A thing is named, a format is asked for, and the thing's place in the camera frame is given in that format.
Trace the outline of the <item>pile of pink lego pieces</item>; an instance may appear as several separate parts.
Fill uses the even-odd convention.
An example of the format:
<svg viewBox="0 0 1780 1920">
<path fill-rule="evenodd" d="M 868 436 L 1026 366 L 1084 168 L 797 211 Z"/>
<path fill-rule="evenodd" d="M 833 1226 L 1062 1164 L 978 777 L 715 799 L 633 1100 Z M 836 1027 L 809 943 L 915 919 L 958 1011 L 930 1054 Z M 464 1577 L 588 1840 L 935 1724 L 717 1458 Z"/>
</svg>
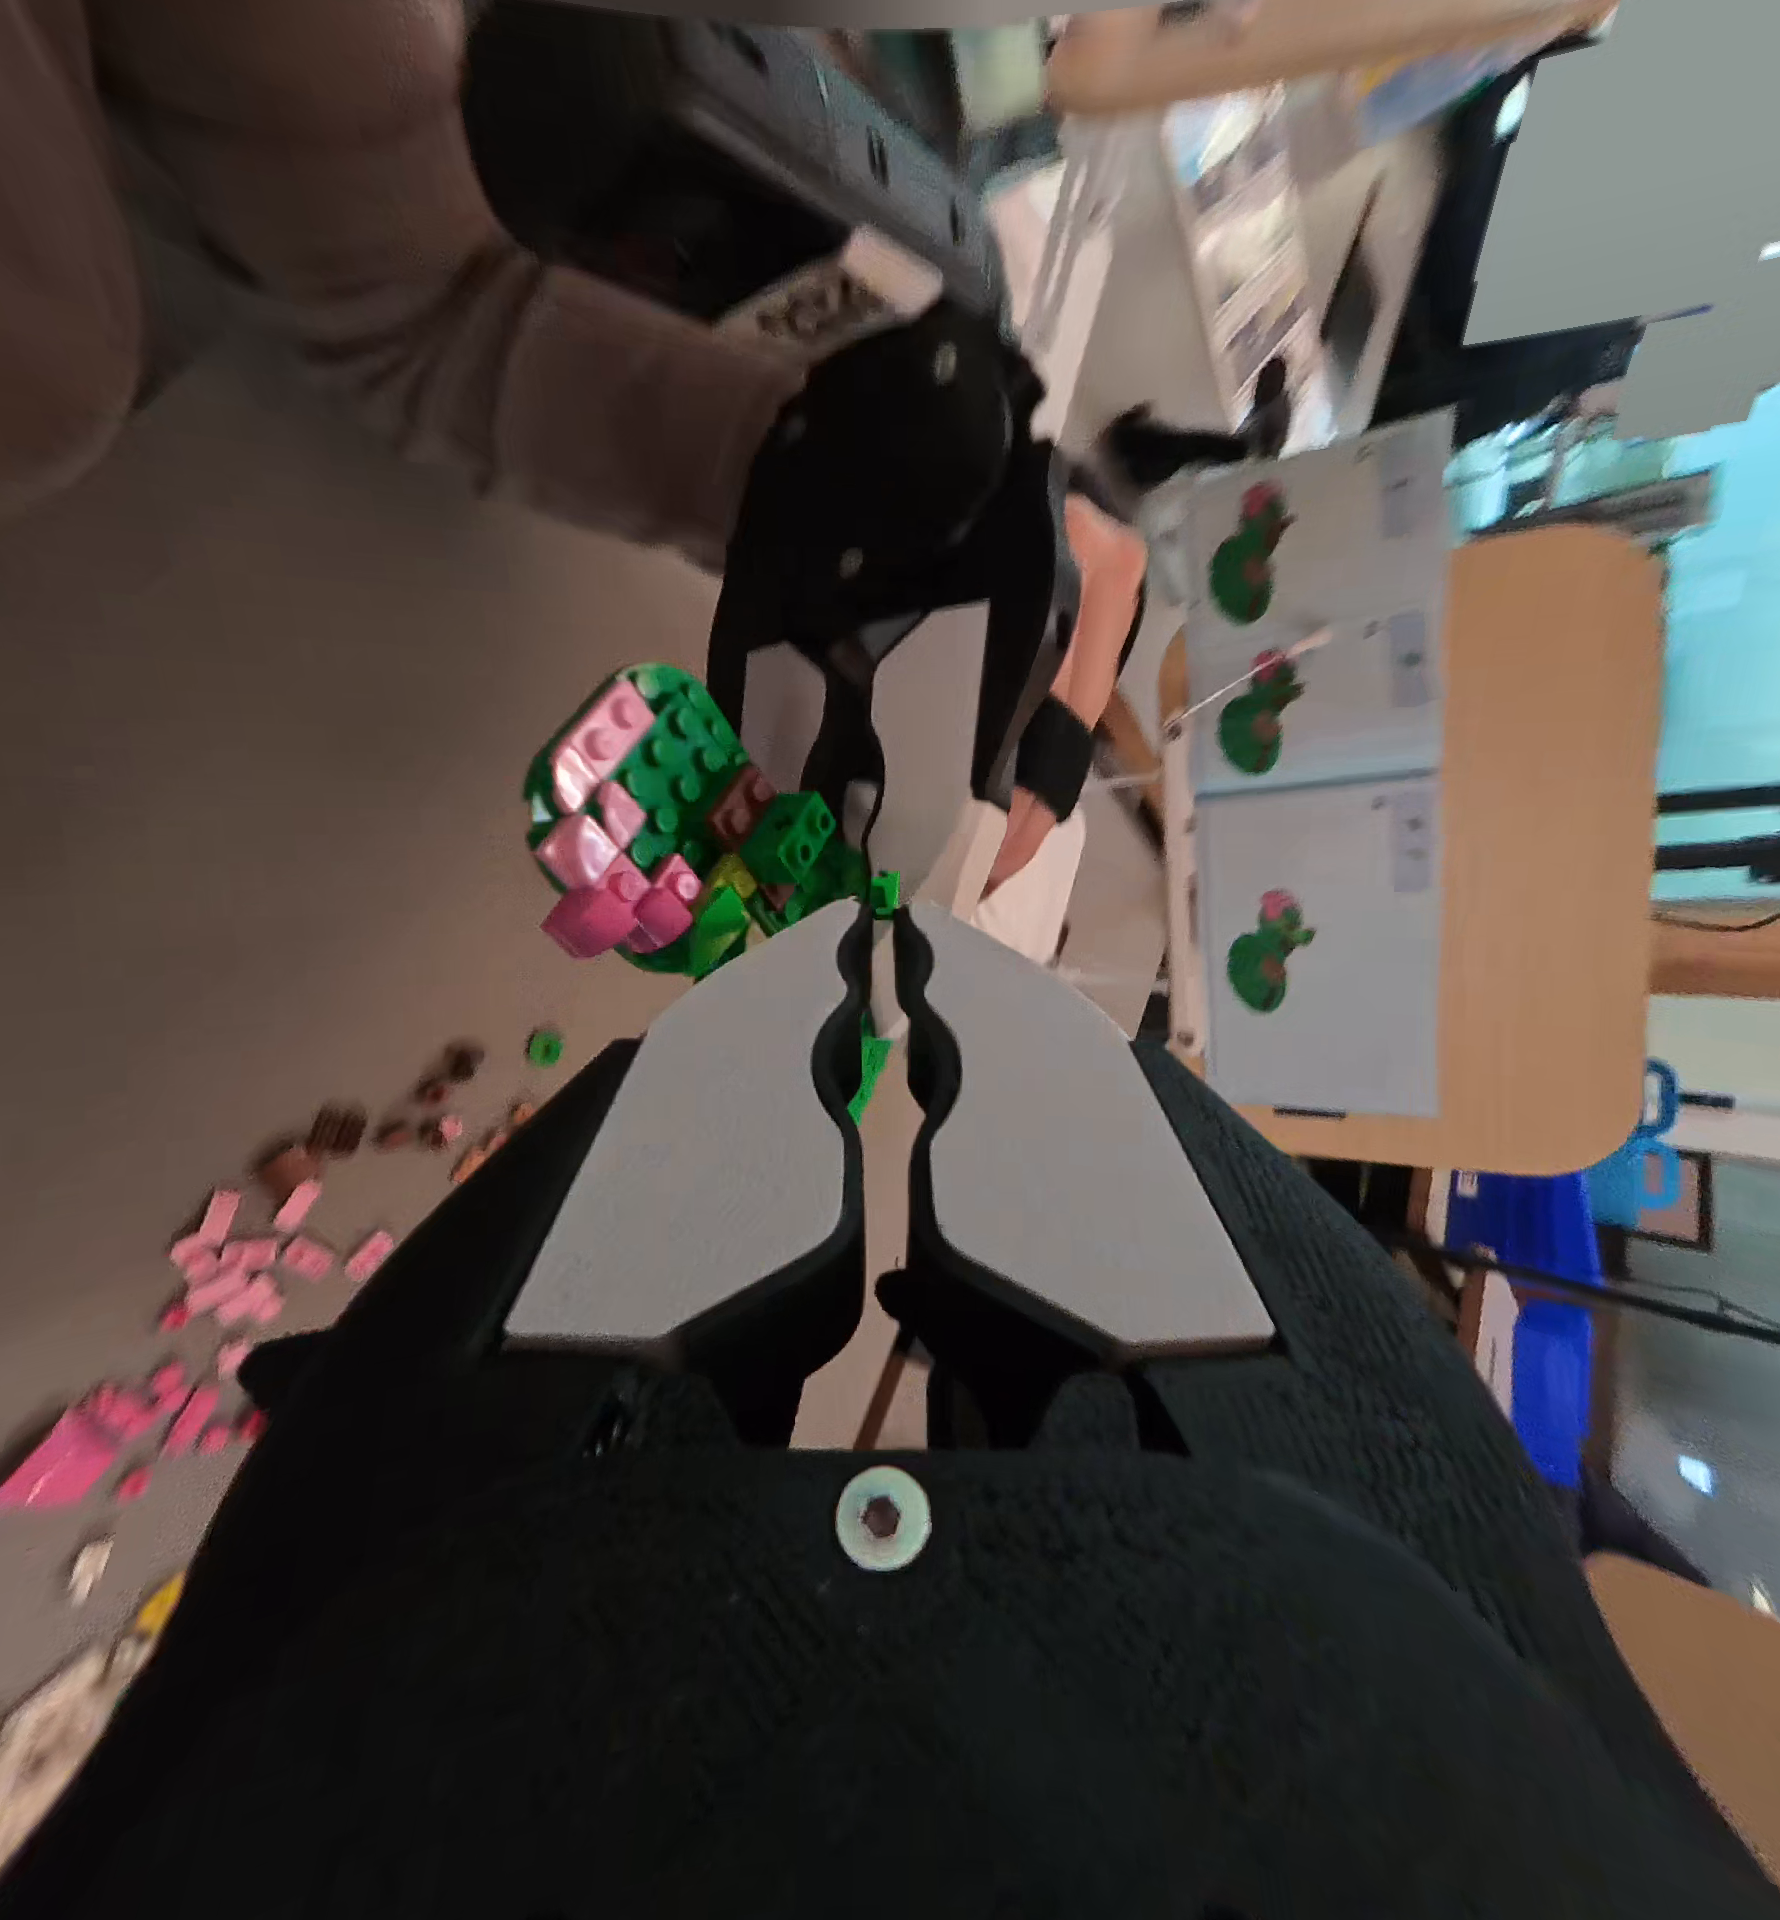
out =
<svg viewBox="0 0 1780 1920">
<path fill-rule="evenodd" d="M 262 1415 L 240 1383 L 252 1347 L 332 1282 L 359 1288 L 396 1251 L 371 1226 L 332 1238 L 316 1212 L 324 1182 L 306 1173 L 279 1203 L 249 1188 L 212 1188 L 167 1248 L 174 1284 L 157 1308 L 146 1364 L 93 1381 L 0 1466 L 0 1517 L 128 1506 L 163 1465 L 212 1458 L 254 1442 Z"/>
</svg>

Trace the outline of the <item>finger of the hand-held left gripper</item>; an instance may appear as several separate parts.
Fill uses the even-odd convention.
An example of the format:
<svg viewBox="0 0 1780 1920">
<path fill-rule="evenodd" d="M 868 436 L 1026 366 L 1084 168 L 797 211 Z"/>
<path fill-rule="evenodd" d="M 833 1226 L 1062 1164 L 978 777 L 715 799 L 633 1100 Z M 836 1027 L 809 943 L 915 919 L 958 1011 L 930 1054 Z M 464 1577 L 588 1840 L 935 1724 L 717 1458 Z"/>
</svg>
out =
<svg viewBox="0 0 1780 1920">
<path fill-rule="evenodd" d="M 985 609 L 930 615 L 878 667 L 883 781 L 875 866 L 902 900 L 972 911 L 985 880 L 985 806 L 970 793 Z"/>
<path fill-rule="evenodd" d="M 875 679 L 864 639 L 838 639 L 818 660 L 791 643 L 764 645 L 748 660 L 740 719 L 743 745 L 773 784 L 820 795 L 869 867 L 886 795 Z"/>
</svg>

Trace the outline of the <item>wall poster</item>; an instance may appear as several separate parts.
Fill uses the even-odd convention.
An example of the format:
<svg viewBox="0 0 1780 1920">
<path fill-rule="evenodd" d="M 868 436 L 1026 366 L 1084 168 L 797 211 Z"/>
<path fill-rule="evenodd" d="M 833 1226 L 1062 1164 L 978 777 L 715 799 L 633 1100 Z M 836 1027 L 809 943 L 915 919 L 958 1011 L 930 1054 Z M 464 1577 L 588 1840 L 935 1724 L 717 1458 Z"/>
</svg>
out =
<svg viewBox="0 0 1780 1920">
<path fill-rule="evenodd" d="M 1270 360 L 1290 394 L 1321 376 L 1288 89 L 1171 109 L 1164 137 L 1219 395 L 1241 420 Z"/>
</svg>

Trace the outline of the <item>blue plastic bin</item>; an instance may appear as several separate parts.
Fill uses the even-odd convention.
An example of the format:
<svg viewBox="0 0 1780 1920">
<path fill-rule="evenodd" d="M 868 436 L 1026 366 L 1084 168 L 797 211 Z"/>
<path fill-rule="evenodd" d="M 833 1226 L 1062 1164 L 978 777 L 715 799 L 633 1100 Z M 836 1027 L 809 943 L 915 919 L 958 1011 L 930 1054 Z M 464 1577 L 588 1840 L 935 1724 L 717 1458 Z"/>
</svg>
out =
<svg viewBox="0 0 1780 1920">
<path fill-rule="evenodd" d="M 1601 1284 L 1582 1173 L 1454 1173 L 1444 1242 L 1575 1284 Z M 1550 1489 L 1577 1492 L 1591 1421 L 1591 1310 L 1520 1289 L 1509 1277 L 1484 1279 L 1475 1346 L 1478 1370 L 1537 1473 Z"/>
</svg>

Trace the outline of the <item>wooden chair seat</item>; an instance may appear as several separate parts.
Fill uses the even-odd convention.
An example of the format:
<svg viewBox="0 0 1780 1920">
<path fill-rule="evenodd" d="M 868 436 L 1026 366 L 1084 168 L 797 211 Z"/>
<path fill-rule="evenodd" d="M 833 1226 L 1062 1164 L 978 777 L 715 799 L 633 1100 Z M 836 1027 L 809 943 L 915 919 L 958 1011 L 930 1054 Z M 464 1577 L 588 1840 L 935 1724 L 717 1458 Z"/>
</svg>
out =
<svg viewBox="0 0 1780 1920">
<path fill-rule="evenodd" d="M 1584 1571 L 1653 1712 L 1780 1886 L 1780 1621 L 1621 1552 Z"/>
</svg>

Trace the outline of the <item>person's left hand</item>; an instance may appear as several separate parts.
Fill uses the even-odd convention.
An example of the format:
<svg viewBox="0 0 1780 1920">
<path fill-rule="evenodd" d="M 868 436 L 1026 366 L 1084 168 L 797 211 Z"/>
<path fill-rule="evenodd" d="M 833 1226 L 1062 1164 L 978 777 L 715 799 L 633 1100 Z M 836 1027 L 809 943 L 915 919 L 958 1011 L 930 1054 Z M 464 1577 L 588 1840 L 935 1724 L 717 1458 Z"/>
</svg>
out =
<svg viewBox="0 0 1780 1920">
<path fill-rule="evenodd" d="M 1048 788 L 1033 786 L 1019 767 L 1005 833 L 982 896 L 999 891 L 1041 848 L 1050 830 L 1074 808 L 1080 777 L 1093 761 L 1093 736 L 1118 689 L 1144 598 L 1147 546 L 1127 522 L 1080 492 L 1065 503 L 1071 552 L 1078 563 L 1080 597 L 1071 637 L 1044 711 L 1069 711 L 1050 719 L 1053 745 L 1041 770 Z"/>
</svg>

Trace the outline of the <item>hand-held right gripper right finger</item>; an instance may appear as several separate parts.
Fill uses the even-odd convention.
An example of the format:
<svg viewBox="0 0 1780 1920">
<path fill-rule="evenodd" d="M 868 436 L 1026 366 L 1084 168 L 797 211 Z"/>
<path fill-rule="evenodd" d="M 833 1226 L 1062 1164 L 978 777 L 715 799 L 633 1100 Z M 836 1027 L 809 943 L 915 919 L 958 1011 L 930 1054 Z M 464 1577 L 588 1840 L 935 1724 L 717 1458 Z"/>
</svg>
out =
<svg viewBox="0 0 1780 1920">
<path fill-rule="evenodd" d="M 1022 1448 L 1066 1383 L 1248 1359 L 1276 1323 L 1132 1039 L 942 907 L 897 914 L 922 1114 L 878 1301 L 932 1359 L 945 1440 Z"/>
</svg>

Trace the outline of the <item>pile of white lego pieces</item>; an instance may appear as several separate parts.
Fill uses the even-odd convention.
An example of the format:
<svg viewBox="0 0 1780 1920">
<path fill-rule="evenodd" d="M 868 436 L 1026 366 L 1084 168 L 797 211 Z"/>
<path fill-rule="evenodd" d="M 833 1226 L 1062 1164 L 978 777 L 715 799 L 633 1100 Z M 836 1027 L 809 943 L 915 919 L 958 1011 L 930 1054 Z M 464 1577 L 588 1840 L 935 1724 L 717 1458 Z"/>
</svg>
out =
<svg viewBox="0 0 1780 1920">
<path fill-rule="evenodd" d="M 157 1647 L 151 1606 L 47 1675 L 0 1721 L 0 1872 L 75 1778 Z"/>
</svg>

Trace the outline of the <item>lego instruction booklet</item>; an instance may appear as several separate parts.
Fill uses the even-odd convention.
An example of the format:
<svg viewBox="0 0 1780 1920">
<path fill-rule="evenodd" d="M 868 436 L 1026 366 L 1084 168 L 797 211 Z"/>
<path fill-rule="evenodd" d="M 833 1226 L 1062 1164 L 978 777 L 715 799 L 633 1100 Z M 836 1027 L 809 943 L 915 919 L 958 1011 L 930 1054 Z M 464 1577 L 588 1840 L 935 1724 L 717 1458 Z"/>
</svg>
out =
<svg viewBox="0 0 1780 1920">
<path fill-rule="evenodd" d="M 1454 411 L 1175 482 L 1171 1031 L 1229 1102 L 1440 1107 Z"/>
</svg>

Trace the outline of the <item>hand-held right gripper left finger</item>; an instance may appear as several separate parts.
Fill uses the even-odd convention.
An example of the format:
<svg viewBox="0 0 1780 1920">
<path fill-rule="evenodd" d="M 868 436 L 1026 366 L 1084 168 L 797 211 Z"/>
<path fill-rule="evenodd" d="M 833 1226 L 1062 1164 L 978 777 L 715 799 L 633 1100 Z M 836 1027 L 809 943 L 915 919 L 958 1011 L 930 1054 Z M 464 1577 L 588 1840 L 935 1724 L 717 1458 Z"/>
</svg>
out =
<svg viewBox="0 0 1780 1920">
<path fill-rule="evenodd" d="M 816 911 L 646 1031 L 505 1318 L 522 1350 L 705 1381 L 788 1446 L 859 1327 L 864 1157 L 849 1112 L 871 914 Z"/>
</svg>

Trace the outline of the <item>light wooden board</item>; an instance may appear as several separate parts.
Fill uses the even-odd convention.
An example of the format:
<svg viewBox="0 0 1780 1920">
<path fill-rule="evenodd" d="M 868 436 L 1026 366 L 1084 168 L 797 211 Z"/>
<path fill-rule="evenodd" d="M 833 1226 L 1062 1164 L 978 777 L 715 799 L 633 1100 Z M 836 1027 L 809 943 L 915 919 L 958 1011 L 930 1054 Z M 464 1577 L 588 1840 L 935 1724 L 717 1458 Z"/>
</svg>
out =
<svg viewBox="0 0 1780 1920">
<path fill-rule="evenodd" d="M 1550 1174 L 1627 1137 L 1647 1067 L 1662 565 L 1549 525 L 1449 552 L 1440 1112 L 1248 1106 L 1284 1153 Z"/>
</svg>

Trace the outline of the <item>person's beige top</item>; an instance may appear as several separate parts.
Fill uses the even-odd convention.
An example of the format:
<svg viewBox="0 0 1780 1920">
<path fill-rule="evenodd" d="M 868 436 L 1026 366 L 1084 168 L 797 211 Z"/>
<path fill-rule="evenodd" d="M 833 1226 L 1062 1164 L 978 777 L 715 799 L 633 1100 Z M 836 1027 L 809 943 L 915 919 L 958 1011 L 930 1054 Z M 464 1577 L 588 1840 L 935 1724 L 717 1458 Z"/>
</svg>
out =
<svg viewBox="0 0 1780 1920">
<path fill-rule="evenodd" d="M 142 366 L 86 7 L 0 1 L 0 537 L 101 461 Z"/>
</svg>

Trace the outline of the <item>green and pink lego model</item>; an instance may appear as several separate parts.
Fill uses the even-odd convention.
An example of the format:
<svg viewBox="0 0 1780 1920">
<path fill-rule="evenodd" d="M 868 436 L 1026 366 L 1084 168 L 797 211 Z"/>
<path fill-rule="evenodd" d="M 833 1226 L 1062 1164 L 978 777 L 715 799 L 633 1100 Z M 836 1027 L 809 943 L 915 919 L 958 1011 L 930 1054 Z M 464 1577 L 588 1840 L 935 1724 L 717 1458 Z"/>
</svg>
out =
<svg viewBox="0 0 1780 1920">
<path fill-rule="evenodd" d="M 649 662 L 597 686 L 521 788 L 526 846 L 552 888 L 542 929 L 579 962 L 703 981 L 874 870 L 822 798 L 781 791 L 705 682 Z"/>
</svg>

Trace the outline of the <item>group of brown lego pieces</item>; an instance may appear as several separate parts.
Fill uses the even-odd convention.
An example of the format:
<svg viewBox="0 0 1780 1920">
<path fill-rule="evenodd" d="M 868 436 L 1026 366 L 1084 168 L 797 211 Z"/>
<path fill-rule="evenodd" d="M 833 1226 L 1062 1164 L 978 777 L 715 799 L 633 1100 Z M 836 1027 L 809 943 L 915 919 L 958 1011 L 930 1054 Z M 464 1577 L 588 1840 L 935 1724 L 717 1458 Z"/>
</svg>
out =
<svg viewBox="0 0 1780 1920">
<path fill-rule="evenodd" d="M 334 1167 L 359 1155 L 423 1155 L 460 1188 L 542 1112 L 542 1092 L 533 1089 L 474 1107 L 470 1102 L 489 1087 L 487 1062 L 483 1041 L 452 1039 L 378 1112 L 350 1100 L 327 1102 L 306 1126 L 262 1140 L 244 1169 L 274 1206 L 291 1202 L 306 1184 L 324 1184 Z"/>
</svg>

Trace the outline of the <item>person's left forearm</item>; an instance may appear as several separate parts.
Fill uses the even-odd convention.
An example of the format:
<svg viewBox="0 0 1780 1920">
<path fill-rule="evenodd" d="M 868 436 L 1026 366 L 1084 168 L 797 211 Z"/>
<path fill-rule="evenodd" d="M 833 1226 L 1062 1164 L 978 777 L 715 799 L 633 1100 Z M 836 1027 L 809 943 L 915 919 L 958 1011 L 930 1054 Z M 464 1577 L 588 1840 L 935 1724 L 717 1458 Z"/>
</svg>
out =
<svg viewBox="0 0 1780 1920">
<path fill-rule="evenodd" d="M 461 110 L 465 6 L 86 4 L 142 184 L 249 322 L 410 458 L 717 572 L 789 348 L 542 261 Z"/>
</svg>

